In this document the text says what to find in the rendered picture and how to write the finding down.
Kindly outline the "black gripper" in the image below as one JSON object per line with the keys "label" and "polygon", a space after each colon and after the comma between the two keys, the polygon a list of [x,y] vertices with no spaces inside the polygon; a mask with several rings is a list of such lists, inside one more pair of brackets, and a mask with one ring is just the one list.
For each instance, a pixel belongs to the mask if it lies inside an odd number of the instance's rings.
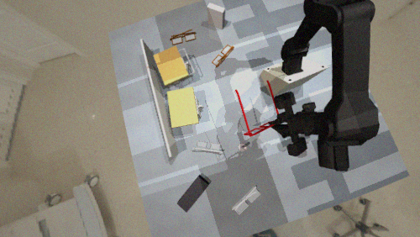
{"label": "black gripper", "polygon": [[[276,107],[278,109],[285,109],[285,112],[277,114],[277,119],[269,122],[274,124],[271,126],[277,131],[282,138],[291,137],[293,144],[287,145],[289,155],[299,156],[307,150],[307,142],[304,137],[299,137],[299,134],[309,136],[314,134],[311,129],[311,117],[316,112],[311,113],[293,113],[292,105],[296,104],[296,99],[293,92],[286,92],[274,97]],[[287,124],[283,124],[283,123]]]}

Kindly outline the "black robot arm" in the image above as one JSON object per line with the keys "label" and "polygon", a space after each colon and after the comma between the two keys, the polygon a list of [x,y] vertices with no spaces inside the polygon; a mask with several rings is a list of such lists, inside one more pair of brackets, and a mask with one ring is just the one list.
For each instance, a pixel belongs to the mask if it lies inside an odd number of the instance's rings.
{"label": "black robot arm", "polygon": [[304,0],[305,18],[294,37],[282,46],[282,70],[289,76],[303,72],[309,40],[324,27],[332,34],[332,98],[324,112],[311,117],[318,134],[320,167],[348,171],[348,146],[376,137],[378,108],[369,98],[371,0]]}

